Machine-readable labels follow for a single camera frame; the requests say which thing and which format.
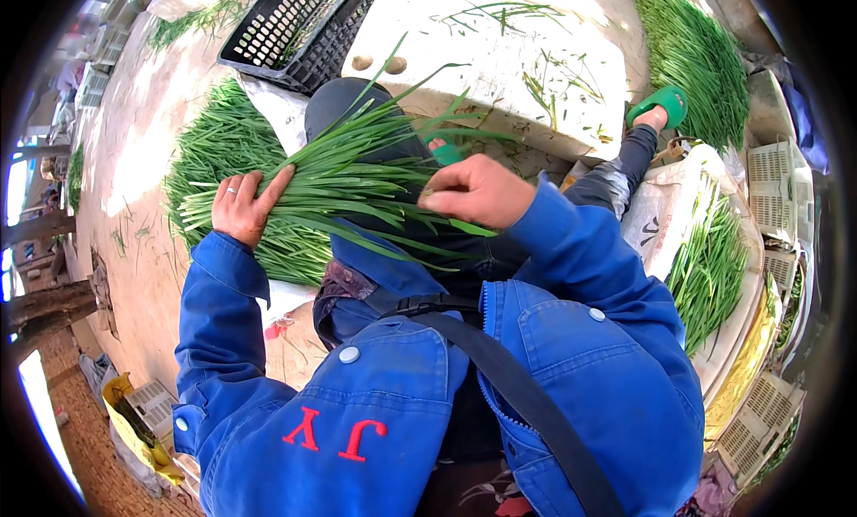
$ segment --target hand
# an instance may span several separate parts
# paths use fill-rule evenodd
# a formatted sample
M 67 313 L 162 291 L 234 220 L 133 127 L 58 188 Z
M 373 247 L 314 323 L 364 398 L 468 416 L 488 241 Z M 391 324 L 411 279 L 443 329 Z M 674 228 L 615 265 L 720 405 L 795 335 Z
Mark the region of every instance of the hand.
M 262 171 L 252 171 L 247 175 L 235 175 L 224 179 L 220 182 L 217 195 L 214 197 L 212 228 L 218 233 L 232 236 L 239 242 L 249 245 L 251 250 L 255 250 L 262 240 L 267 215 L 283 195 L 283 190 L 289 185 L 291 176 L 294 174 L 294 164 L 284 167 L 258 199 L 253 197 L 256 195 L 259 182 L 262 181 Z
M 505 229 L 519 220 L 536 188 L 485 154 L 434 173 L 416 202 L 420 208 L 468 223 Z

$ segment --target jacket sleeve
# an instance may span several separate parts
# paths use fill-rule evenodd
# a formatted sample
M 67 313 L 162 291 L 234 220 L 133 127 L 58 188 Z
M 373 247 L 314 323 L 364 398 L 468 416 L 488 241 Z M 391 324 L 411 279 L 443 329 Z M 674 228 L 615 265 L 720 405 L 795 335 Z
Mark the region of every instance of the jacket sleeve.
M 265 377 L 262 312 L 255 298 L 270 303 L 270 291 L 250 248 L 210 233 L 191 258 L 179 316 L 180 403 L 173 407 L 179 429 L 173 434 L 176 450 L 195 456 L 205 473 L 236 419 L 296 392 Z
M 659 362 L 701 422 L 699 378 L 684 352 L 685 327 L 673 295 L 646 277 L 612 211 L 577 206 L 544 179 L 508 233 L 530 252 L 515 279 L 600 309 Z

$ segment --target jacket zipper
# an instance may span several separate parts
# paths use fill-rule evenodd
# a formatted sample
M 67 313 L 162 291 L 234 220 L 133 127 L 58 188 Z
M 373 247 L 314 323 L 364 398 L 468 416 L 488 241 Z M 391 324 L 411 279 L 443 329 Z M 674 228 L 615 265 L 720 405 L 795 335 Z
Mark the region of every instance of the jacket zipper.
M 489 322 L 494 322 L 496 304 L 496 286 L 488 282 L 483 283 L 483 288 L 479 299 L 479 305 L 482 307 L 483 312 L 483 332 L 491 338 L 495 337 L 488 331 L 487 324 Z M 477 381 L 479 382 L 479 389 L 482 391 L 485 401 L 487 401 L 488 406 L 491 408 L 491 411 L 493 411 L 495 415 L 507 422 L 511 422 L 512 424 L 520 427 L 521 429 L 524 429 L 525 431 L 530 432 L 534 436 L 539 437 L 537 431 L 530 428 L 530 426 L 528 425 L 520 423 L 509 415 L 506 415 L 499 409 L 496 404 L 494 404 L 494 400 L 489 397 L 488 388 L 485 385 L 485 375 L 483 373 L 479 372 L 479 377 L 477 377 Z

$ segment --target green slipper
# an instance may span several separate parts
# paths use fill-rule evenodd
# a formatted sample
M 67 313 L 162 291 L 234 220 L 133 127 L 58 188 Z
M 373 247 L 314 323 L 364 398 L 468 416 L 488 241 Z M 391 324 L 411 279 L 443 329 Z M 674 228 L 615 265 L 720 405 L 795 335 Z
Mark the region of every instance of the green slipper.
M 461 151 L 458 150 L 458 147 L 452 143 L 452 139 L 447 139 L 441 135 L 440 132 L 432 132 L 425 140 L 426 146 L 428 146 L 435 137 L 440 137 L 446 142 L 446 145 L 441 145 L 432 151 L 432 155 L 434 156 L 434 159 L 437 160 L 437 163 L 446 167 L 465 158 L 461 155 Z
M 681 102 L 675 98 L 675 95 L 681 97 Z M 676 86 L 666 86 L 650 94 L 628 112 L 628 116 L 625 117 L 628 128 L 633 126 L 634 119 L 653 109 L 656 105 L 667 111 L 667 126 L 664 127 L 665 129 L 675 128 L 687 116 L 687 95 L 685 95 L 685 92 Z

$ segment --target ground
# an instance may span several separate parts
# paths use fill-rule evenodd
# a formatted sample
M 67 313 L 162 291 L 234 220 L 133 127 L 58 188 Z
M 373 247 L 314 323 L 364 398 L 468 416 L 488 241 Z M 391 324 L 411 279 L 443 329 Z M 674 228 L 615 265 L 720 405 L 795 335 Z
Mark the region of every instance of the ground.
M 633 0 L 539 3 L 591 23 L 594 34 L 625 52 L 629 91 L 645 88 L 648 54 Z M 207 88 L 231 73 L 216 63 L 231 30 L 214 39 L 205 32 L 186 34 L 156 55 L 146 45 L 153 26 L 150 15 L 137 17 L 101 106 L 79 122 L 85 163 L 76 254 L 69 251 L 69 270 L 72 279 L 85 279 L 92 272 L 90 251 L 95 250 L 110 282 L 120 340 L 101 330 L 93 315 L 87 322 L 95 340 L 79 333 L 84 350 L 93 355 L 105 351 L 120 372 L 131 372 L 135 385 L 158 379 L 175 392 L 173 350 L 188 260 L 182 243 L 174 244 L 170 236 L 160 182 L 182 126 L 194 118 Z M 298 309 L 295 319 L 288 340 L 266 343 L 267 374 L 302 388 L 324 350 L 312 329 L 310 306 Z

